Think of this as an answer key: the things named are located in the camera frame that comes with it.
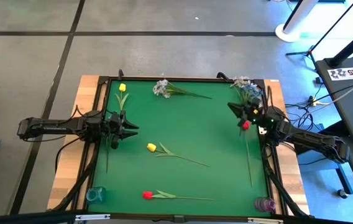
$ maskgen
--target gray floor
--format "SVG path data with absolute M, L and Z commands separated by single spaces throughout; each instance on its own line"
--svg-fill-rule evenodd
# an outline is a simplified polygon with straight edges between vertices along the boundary
M 70 30 L 78 2 L 0 0 L 0 30 Z M 272 32 L 290 13 L 285 2 L 266 0 L 90 0 L 77 29 Z M 326 40 L 314 56 L 332 57 L 349 40 Z M 0 215 L 9 208 L 30 146 L 16 136 L 17 124 L 26 117 L 40 116 L 65 41 L 66 37 L 0 37 Z M 81 75 L 116 75 L 119 68 L 126 75 L 213 77 L 224 72 L 229 77 L 279 79 L 286 103 L 305 101 L 318 89 L 313 84 L 317 74 L 304 56 L 285 57 L 285 53 L 306 50 L 316 41 L 301 39 L 288 44 L 276 37 L 75 37 L 51 117 L 70 115 Z M 319 96 L 325 94 L 322 88 Z M 333 106 L 314 117 L 325 126 L 340 119 Z M 62 141 L 42 144 L 21 212 L 46 209 L 55 154 L 61 145 Z M 347 175 L 353 185 L 352 172 Z M 302 176 L 314 216 L 353 222 L 353 195 L 347 200 L 332 195 L 341 188 L 333 170 Z

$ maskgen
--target black stripe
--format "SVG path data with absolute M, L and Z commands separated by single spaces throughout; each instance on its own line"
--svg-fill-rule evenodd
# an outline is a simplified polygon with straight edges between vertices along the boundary
M 302 1 L 303 1 L 303 0 L 299 0 L 298 3 L 296 4 L 296 6 L 295 6 L 293 12 L 290 14 L 290 16 L 288 17 L 286 23 L 284 24 L 283 30 L 285 30 L 286 27 L 287 27 L 287 25 L 288 25 L 288 23 L 290 23 L 291 18 L 294 16 L 295 12 L 298 10 L 298 7 L 301 5 Z
M 80 21 L 81 13 L 83 12 L 84 3 L 85 3 L 85 0 L 80 0 L 80 3 L 78 3 L 76 16 L 75 16 L 75 19 L 73 20 L 73 23 L 70 29 L 71 33 L 74 33 L 77 30 L 77 25 L 78 25 L 78 22 Z
M 73 25 L 71 27 L 71 30 L 75 29 L 78 24 L 78 20 L 80 19 L 81 12 L 83 10 L 84 2 L 85 2 L 85 0 L 80 0 L 80 3 L 78 5 L 78 9 L 76 11 L 75 20 L 73 21 Z M 63 49 L 62 56 L 60 57 L 60 61 L 58 64 L 58 70 L 57 70 L 55 77 L 53 78 L 52 86 L 49 91 L 49 94 L 48 94 L 48 97 L 45 102 L 45 106 L 44 106 L 44 109 L 43 109 L 43 112 L 41 115 L 42 119 L 48 119 L 50 117 L 50 113 L 51 113 L 52 106 L 53 106 L 53 101 L 55 100 L 55 96 L 58 91 L 60 79 L 62 78 L 63 70 L 65 69 L 67 57 L 69 55 L 69 51 L 71 48 L 71 43 L 73 42 L 73 38 L 74 38 L 73 34 L 69 34 L 69 36 L 66 40 L 65 48 Z M 42 136 L 36 138 L 35 140 L 39 141 L 41 139 L 42 139 Z M 11 215 L 18 214 L 19 210 L 21 209 L 23 198 L 25 196 L 26 189 L 29 184 L 30 177 L 32 175 L 35 160 L 37 159 L 37 155 L 39 154 L 39 149 L 40 149 L 40 142 L 33 142 L 30 145 L 29 152 L 28 152 L 29 157 L 27 159 L 27 163 L 26 163 L 25 169 L 23 171 L 21 181 L 19 183 L 17 192 L 15 194 L 14 202 L 12 203 L 12 207 L 10 210 Z
M 67 36 L 66 31 L 0 31 L 0 36 Z
M 274 32 L 223 32 L 223 31 L 0 31 L 0 36 L 235 36 L 275 37 Z
M 235 36 L 275 37 L 274 32 L 218 32 L 218 31 L 79 31 L 77 36 Z

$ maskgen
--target wooden table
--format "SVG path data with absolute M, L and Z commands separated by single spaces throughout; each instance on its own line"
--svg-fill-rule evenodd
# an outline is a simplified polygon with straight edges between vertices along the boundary
M 80 85 L 78 87 L 76 100 L 73 106 L 73 111 L 78 105 L 78 108 L 82 113 L 86 113 L 92 110 L 93 102 L 95 98 L 96 88 L 98 84 L 99 75 L 83 75 L 81 77 Z M 274 106 L 280 108 L 286 113 L 284 99 L 282 95 L 282 89 L 278 80 L 264 80 L 265 86 L 270 86 L 273 95 Z M 102 108 L 103 98 L 105 93 L 105 87 L 101 89 L 99 96 L 98 109 Z M 75 139 L 75 136 L 67 136 L 65 144 Z M 55 174 L 55 179 L 52 185 L 51 195 L 48 201 L 48 208 L 57 206 L 63 199 L 63 197 L 69 192 L 76 182 L 78 175 L 78 169 L 83 153 L 84 142 L 78 141 L 70 146 L 66 147 L 60 156 L 58 163 L 58 170 Z M 93 144 L 90 146 L 90 152 L 93 150 Z M 289 147 L 283 144 L 277 147 L 277 155 L 280 166 L 280 172 L 282 174 L 282 181 L 284 188 L 290 194 L 294 202 L 304 211 L 309 214 L 309 207 L 305 197 L 305 191 L 301 179 L 300 168 L 296 154 Z M 81 187 L 80 197 L 77 203 L 77 208 L 83 207 L 83 199 L 85 196 L 86 183 Z M 276 187 L 272 184 L 273 198 L 277 203 L 276 213 L 281 214 L 282 208 L 280 205 L 280 197 Z

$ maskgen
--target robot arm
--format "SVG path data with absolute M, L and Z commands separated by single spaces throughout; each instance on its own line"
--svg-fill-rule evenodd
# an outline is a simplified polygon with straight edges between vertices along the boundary
M 285 121 L 285 115 L 280 109 L 260 108 L 259 103 L 259 99 L 254 98 L 246 105 L 235 103 L 227 105 L 241 119 L 238 126 L 241 127 L 245 121 L 250 121 L 263 127 L 267 131 L 265 135 L 267 144 L 277 146 L 280 142 L 286 141 L 305 149 L 318 151 L 327 159 L 339 164 L 349 160 L 349 148 L 338 137 L 298 129 Z
M 126 129 L 138 127 L 126 119 L 126 112 L 113 112 L 109 121 L 103 121 L 100 111 L 90 111 L 78 118 L 67 120 L 26 118 L 19 123 L 17 135 L 23 139 L 42 134 L 75 134 L 84 141 L 95 142 L 101 136 L 111 137 L 111 147 L 116 149 L 118 141 L 138 134 Z

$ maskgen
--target green leaf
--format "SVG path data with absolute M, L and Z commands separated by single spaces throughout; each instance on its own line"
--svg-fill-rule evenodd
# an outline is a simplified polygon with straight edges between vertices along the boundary
M 120 106 L 120 102 L 121 102 L 121 100 L 120 100 L 120 96 L 119 95 L 117 95 L 117 94 L 114 94 L 116 97 L 117 97 L 117 101 L 119 102 L 119 106 Z
M 160 142 L 160 145 L 168 155 L 173 155 L 173 153 L 171 151 L 169 151 L 166 147 L 164 147 L 161 142 Z
M 157 154 L 156 157 L 165 157 L 165 156 L 175 156 L 175 155 L 169 155 L 169 154 Z
M 128 97 L 129 93 L 127 93 L 121 100 L 120 102 L 120 110 L 122 110 L 122 108 L 124 107 L 124 103 L 126 102 L 127 100 L 127 97 Z
M 152 198 L 168 198 L 164 195 L 153 195 Z
M 172 195 L 172 194 L 168 194 L 168 193 L 165 193 L 165 192 L 162 192 L 162 191 L 159 191 L 159 190 L 156 190 L 158 193 L 168 197 L 168 198 L 176 198 L 177 196 L 176 195 Z

